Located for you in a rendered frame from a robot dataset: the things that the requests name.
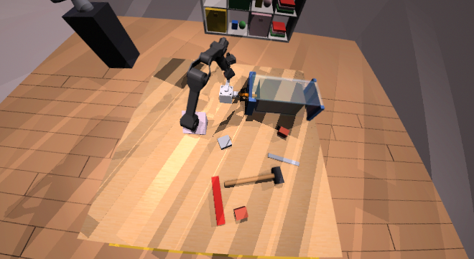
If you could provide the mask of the hammer with wooden handle and dark head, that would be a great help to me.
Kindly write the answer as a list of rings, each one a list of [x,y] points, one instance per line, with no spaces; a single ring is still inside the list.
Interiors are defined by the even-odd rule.
[[[262,181],[262,180],[267,180],[267,179],[274,179],[275,184],[282,184],[284,183],[284,179],[282,176],[282,171],[280,169],[280,166],[272,168],[273,173],[272,174],[264,174],[264,175],[259,175],[259,176],[250,176],[246,178],[241,178],[241,179],[233,179],[233,180],[228,180],[225,181],[225,187],[227,186],[232,186],[232,185],[237,185],[237,184],[245,184],[249,182],[257,182],[257,181]]]

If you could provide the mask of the white flat bar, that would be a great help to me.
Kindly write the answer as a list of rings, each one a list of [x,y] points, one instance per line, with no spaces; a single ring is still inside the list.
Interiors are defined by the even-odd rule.
[[[299,162],[298,161],[295,161],[295,160],[292,160],[292,159],[286,159],[286,158],[282,158],[280,156],[277,156],[277,155],[273,155],[273,154],[268,154],[268,157],[269,158],[272,158],[272,159],[276,159],[276,160],[279,160],[279,161],[282,161],[282,162],[287,162],[287,163],[290,163],[290,164],[294,164],[294,165],[297,165],[299,166]]]

